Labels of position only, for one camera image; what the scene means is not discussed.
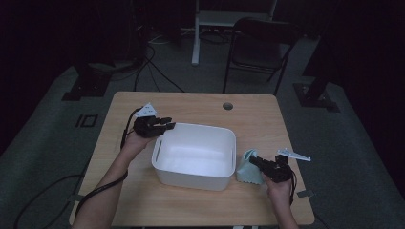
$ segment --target light blue object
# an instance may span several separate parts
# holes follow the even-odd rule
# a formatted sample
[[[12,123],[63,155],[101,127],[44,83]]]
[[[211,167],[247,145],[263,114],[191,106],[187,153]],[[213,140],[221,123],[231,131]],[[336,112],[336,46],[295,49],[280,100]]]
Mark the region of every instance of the light blue object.
[[[257,156],[257,152],[254,149],[248,150],[241,158],[241,163],[236,170],[236,179],[240,182],[247,182],[253,184],[262,184],[262,172],[259,168],[249,162],[251,156]]]

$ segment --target black chair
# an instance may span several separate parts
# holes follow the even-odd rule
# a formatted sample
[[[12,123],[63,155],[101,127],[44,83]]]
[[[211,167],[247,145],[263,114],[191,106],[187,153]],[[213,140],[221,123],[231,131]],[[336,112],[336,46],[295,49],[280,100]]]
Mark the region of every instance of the black chair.
[[[223,93],[226,90],[229,69],[269,73],[267,82],[281,70],[274,91],[276,95],[289,53],[301,36],[298,27],[290,23],[251,17],[238,20],[232,30]]]

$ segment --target dark background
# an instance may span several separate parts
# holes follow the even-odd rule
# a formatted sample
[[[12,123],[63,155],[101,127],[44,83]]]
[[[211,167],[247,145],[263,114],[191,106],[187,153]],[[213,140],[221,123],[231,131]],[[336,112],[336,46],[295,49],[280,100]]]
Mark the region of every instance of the dark background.
[[[265,11],[266,1],[201,1],[201,9]],[[193,27],[194,1],[3,1],[1,153],[54,79],[76,63],[114,65],[139,55],[134,36],[151,24],[180,41]],[[298,24],[318,48],[305,75],[342,86],[404,195],[405,6],[400,1],[279,1],[274,20]]]

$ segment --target white plastic bin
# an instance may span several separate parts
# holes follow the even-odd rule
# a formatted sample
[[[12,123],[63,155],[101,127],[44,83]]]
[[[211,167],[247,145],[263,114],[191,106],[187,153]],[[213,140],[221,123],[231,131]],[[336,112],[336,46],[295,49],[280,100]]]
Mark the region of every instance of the white plastic bin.
[[[221,127],[177,123],[155,144],[152,164],[160,182],[222,191],[236,167],[236,136]]]

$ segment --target forearm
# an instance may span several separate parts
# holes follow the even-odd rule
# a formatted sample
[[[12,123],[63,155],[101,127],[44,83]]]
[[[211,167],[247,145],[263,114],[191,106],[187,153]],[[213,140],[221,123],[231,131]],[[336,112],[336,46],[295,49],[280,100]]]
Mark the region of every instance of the forearm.
[[[121,178],[130,159],[120,153],[96,188]],[[117,209],[122,182],[89,198],[75,218],[73,228],[110,228]]]
[[[278,204],[277,201],[272,202],[272,205],[280,229],[298,229],[289,205]]]

